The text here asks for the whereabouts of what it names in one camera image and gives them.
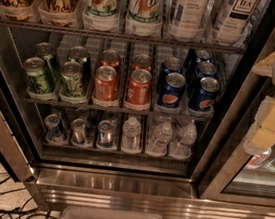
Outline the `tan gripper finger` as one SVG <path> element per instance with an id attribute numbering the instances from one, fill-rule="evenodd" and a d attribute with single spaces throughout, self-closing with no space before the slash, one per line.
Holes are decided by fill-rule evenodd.
<path id="1" fill-rule="evenodd" d="M 275 144 L 275 98 L 266 96 L 260 103 L 254 123 L 244 142 L 244 151 L 250 155 L 261 154 Z"/>
<path id="2" fill-rule="evenodd" d="M 257 62 L 252 67 L 252 72 L 262 77 L 272 77 L 273 65 L 275 63 L 275 51 L 270 53 L 260 62 Z"/>

